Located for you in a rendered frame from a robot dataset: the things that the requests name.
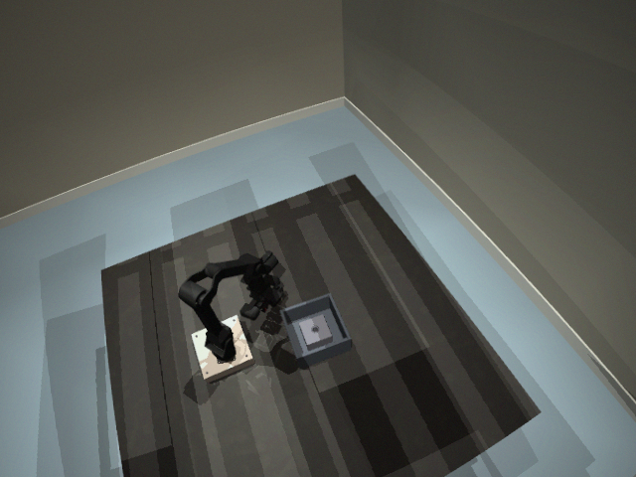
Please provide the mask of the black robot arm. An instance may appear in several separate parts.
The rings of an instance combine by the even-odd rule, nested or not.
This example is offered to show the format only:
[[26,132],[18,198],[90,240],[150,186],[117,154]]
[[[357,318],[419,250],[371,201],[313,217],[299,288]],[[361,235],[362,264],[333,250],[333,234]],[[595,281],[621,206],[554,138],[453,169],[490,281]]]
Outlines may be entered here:
[[[232,329],[219,321],[211,306],[220,281],[226,277],[243,275],[241,282],[248,284],[251,289],[260,289],[264,283],[262,276],[269,275],[277,264],[278,259],[269,250],[261,258],[246,253],[237,260],[206,263],[203,269],[192,273],[180,286],[178,296],[195,311],[208,330],[204,346],[217,358],[218,364],[235,361],[237,353]],[[207,276],[213,279],[210,290],[196,284]],[[282,295],[282,286],[271,288],[267,284],[259,299],[274,307]]]

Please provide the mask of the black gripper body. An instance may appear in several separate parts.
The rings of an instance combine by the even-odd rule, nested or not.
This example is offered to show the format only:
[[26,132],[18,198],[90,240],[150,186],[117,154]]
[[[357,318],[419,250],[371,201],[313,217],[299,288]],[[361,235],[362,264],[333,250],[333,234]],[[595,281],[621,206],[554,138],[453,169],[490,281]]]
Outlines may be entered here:
[[251,300],[251,302],[249,304],[245,304],[242,309],[239,311],[240,316],[249,319],[251,321],[255,321],[256,318],[258,317],[260,310],[262,308],[262,306],[264,305],[263,302],[260,301],[259,296],[262,292],[265,291],[265,287],[267,286],[267,284],[273,287],[276,287],[276,285],[280,284],[280,280],[278,277],[272,276],[272,275],[266,275],[263,278],[263,286],[260,289],[251,289],[249,286],[247,286],[247,290],[250,290],[251,294],[249,295],[249,297],[252,297],[253,299]]

